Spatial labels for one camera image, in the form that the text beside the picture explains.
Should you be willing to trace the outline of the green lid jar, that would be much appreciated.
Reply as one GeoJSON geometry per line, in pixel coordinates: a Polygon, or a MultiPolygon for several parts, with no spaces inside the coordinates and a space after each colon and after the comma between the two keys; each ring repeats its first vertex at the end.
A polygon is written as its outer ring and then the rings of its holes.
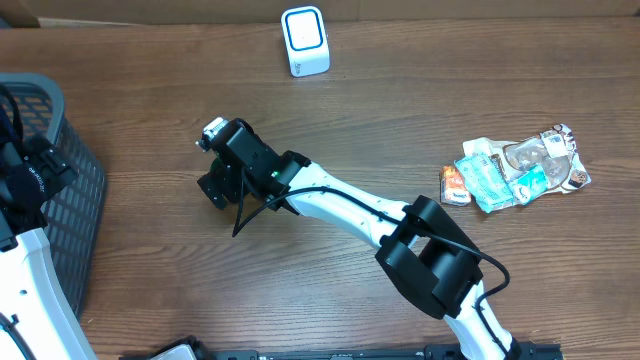
{"type": "Polygon", "coordinates": [[[225,168],[224,162],[219,157],[216,157],[214,161],[211,163],[210,171],[212,173],[216,173],[224,168],[225,168]]]}

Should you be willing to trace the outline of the orange small box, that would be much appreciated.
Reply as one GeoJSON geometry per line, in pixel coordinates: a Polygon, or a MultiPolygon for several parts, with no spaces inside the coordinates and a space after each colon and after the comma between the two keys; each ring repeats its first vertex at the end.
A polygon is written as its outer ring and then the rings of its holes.
{"type": "Polygon", "coordinates": [[[466,206],[472,196],[467,190],[464,178],[455,166],[444,166],[440,172],[440,200],[443,204],[466,206]]]}

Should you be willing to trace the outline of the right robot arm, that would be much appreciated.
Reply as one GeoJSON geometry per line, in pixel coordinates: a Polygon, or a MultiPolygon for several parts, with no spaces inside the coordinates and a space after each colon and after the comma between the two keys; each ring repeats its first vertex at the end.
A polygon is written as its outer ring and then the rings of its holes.
{"type": "Polygon", "coordinates": [[[517,359],[518,341],[498,322],[488,297],[481,262],[508,271],[481,252],[434,200],[389,200],[343,182],[304,155],[277,153],[244,120],[217,117],[196,146],[216,157],[198,184],[219,209],[260,201],[251,214],[237,213],[239,233],[262,211],[285,209],[332,224],[368,243],[397,291],[426,315],[444,320],[467,359],[517,359]]]}

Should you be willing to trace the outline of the brown white snack bag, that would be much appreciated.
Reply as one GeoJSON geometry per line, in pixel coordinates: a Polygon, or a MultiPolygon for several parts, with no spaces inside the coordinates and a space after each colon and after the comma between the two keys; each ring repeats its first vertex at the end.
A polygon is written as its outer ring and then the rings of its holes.
{"type": "Polygon", "coordinates": [[[591,182],[582,164],[576,139],[565,124],[519,142],[480,137],[462,145],[466,156],[487,155],[507,181],[516,180],[540,165],[547,179],[547,193],[574,192],[591,182]]]}

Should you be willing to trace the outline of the teal tissue pack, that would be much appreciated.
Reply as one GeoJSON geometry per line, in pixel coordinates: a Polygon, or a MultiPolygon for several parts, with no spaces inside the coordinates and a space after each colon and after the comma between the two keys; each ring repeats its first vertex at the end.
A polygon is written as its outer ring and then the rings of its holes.
{"type": "Polygon", "coordinates": [[[485,213],[511,207],[514,196],[498,168],[485,154],[466,156],[454,162],[466,189],[485,213]]]}

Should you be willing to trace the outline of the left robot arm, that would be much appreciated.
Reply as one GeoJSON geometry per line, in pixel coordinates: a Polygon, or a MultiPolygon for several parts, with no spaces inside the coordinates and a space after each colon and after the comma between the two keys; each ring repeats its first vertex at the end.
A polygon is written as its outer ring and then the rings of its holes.
{"type": "Polygon", "coordinates": [[[95,358],[79,319],[105,195],[57,84],[2,75],[2,358],[95,358]]]}

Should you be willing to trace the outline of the teal white small carton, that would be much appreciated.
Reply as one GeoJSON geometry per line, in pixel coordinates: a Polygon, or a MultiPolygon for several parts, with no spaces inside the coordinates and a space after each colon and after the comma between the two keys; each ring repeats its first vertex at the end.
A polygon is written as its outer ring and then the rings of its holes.
{"type": "Polygon", "coordinates": [[[508,183],[517,205],[527,205],[548,190],[548,178],[541,165],[535,165],[508,183]]]}

